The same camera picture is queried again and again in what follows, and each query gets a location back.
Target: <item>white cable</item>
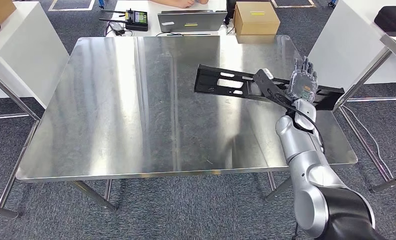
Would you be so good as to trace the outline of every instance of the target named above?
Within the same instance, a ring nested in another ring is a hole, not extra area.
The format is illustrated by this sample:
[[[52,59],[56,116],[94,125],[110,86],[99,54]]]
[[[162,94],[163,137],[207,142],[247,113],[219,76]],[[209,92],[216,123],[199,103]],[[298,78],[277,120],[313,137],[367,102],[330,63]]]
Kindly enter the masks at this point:
[[[372,136],[372,134],[369,132],[369,130],[363,125],[363,123],[357,118],[357,116],[354,114],[353,111],[351,111],[351,109],[349,109],[346,106],[342,106],[343,108],[345,108],[346,110],[348,110],[355,118],[355,120],[357,120],[357,122],[363,127],[364,130],[366,130],[366,132],[369,134],[369,136],[371,137],[371,139],[373,140],[374,144],[376,145],[376,151],[377,151],[377,156],[379,157],[379,160],[383,163],[383,165],[385,166],[386,170],[388,171],[389,175],[391,176],[391,179],[394,178],[390,168],[388,167],[388,165],[384,162],[384,160],[381,157],[381,150],[379,148],[378,142],[376,141],[376,139]]]

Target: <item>cable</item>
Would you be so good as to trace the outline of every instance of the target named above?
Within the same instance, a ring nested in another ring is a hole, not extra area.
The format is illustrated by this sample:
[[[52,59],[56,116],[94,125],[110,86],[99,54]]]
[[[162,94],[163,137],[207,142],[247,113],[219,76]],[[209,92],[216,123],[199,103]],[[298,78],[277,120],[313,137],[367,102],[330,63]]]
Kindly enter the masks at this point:
[[[271,94],[271,95],[277,100],[277,103],[279,105],[281,105],[282,107],[284,107],[286,109],[292,110],[292,111],[296,112],[297,114],[303,116],[305,119],[307,119],[314,126],[314,128],[317,130],[318,137],[320,138],[320,144],[321,144],[321,148],[322,148],[323,154],[325,154],[325,152],[326,152],[325,142],[323,141],[322,134],[321,134],[319,128],[317,127],[316,123],[309,116],[305,115],[303,112],[299,111],[296,108],[288,106],[285,103],[283,103],[282,101],[280,101],[279,98],[276,96],[276,94]]]
[[[114,31],[114,29],[111,29],[109,32],[107,32],[106,34],[105,34],[105,37],[109,34],[109,33],[111,33],[112,31]]]
[[[108,31],[108,28],[110,27],[110,22],[108,22],[108,24],[106,25],[106,27],[105,27],[105,30],[104,30],[104,37],[105,36],[107,36],[107,31]]]
[[[173,35],[179,35],[179,36],[183,36],[182,33],[173,33],[171,31],[164,31],[164,32],[160,32],[159,34],[155,35],[156,37],[158,37],[161,34],[173,34]]]
[[[291,240],[296,240],[297,237],[298,237],[298,222],[295,223],[295,231],[294,231],[294,234],[293,234]]]
[[[344,109],[348,110],[355,118],[355,120],[357,120],[357,122],[360,124],[360,126],[363,127],[364,130],[366,130],[367,134],[369,134],[369,136],[371,137],[371,139],[373,140],[374,144],[376,145],[376,151],[377,151],[377,156],[379,157],[379,160],[383,163],[383,165],[385,166],[386,170],[388,171],[389,175],[391,176],[391,178],[393,179],[394,176],[390,170],[390,168],[388,167],[388,165],[384,162],[384,160],[381,157],[381,149],[379,148],[379,144],[376,141],[376,139],[373,137],[373,135],[369,132],[369,130],[366,128],[366,126],[363,125],[363,123],[357,118],[357,116],[354,114],[353,111],[351,111],[351,109],[349,109],[346,106],[342,106]]]
[[[230,31],[228,31],[228,32],[226,33],[226,35],[230,34],[230,33],[232,32],[233,29],[235,29],[235,25],[233,25],[232,29],[231,29]]]

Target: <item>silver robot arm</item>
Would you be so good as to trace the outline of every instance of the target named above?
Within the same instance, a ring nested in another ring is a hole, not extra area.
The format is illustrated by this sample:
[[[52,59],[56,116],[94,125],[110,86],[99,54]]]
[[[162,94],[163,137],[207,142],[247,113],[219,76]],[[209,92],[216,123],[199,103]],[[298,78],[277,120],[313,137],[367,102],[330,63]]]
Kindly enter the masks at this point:
[[[318,240],[384,240],[375,231],[369,203],[342,182],[326,159],[314,125],[317,113],[311,102],[317,90],[317,76],[312,68],[308,59],[302,65],[296,63],[286,94],[276,88],[267,69],[259,70],[253,78],[265,97],[276,99],[284,107],[292,102],[275,129],[290,168],[296,221],[309,236]],[[303,94],[297,89],[306,91]]]

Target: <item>black cable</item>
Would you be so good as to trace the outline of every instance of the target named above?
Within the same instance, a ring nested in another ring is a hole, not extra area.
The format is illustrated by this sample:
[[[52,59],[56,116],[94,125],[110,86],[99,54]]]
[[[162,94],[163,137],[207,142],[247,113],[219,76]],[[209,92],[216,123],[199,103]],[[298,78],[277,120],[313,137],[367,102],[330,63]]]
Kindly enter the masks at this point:
[[[298,222],[295,223],[295,232],[294,235],[292,236],[291,240],[296,240],[298,237]]]
[[[107,32],[106,34],[105,34],[105,37],[109,34],[109,33],[111,33],[112,31],[114,31],[114,29],[111,29],[109,32]]]
[[[235,25],[233,25],[232,29],[231,29],[230,31],[228,31],[228,32],[226,33],[226,35],[230,34],[234,28],[235,28]]]
[[[283,103],[282,101],[280,101],[279,98],[276,96],[276,94],[272,94],[272,96],[277,100],[277,103],[278,103],[279,105],[281,105],[282,107],[284,107],[284,108],[286,108],[286,109],[289,109],[289,110],[291,110],[291,111],[294,111],[294,112],[296,112],[297,114],[303,116],[305,119],[307,119],[307,120],[314,126],[314,128],[317,130],[318,136],[319,136],[319,138],[320,138],[320,144],[321,144],[321,147],[323,148],[323,154],[325,154],[325,152],[326,152],[325,142],[323,141],[322,134],[321,134],[319,128],[316,126],[316,123],[315,123],[309,116],[305,115],[303,112],[297,110],[296,108],[293,108],[293,107],[291,107],[291,106],[288,106],[288,105],[286,105],[285,103]]]
[[[156,37],[161,35],[161,34],[173,34],[173,35],[179,35],[179,36],[183,36],[182,33],[173,33],[171,31],[164,31],[164,32],[160,32],[159,34],[155,35]]]

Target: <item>black arm segment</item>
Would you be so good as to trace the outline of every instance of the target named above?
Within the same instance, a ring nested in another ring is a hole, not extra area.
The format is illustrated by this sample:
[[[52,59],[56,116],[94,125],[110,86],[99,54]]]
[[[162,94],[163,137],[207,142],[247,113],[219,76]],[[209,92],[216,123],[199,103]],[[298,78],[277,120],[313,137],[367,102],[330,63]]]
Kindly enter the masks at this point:
[[[386,240],[372,227],[365,201],[349,189],[318,187],[329,212],[323,234],[317,240]]]

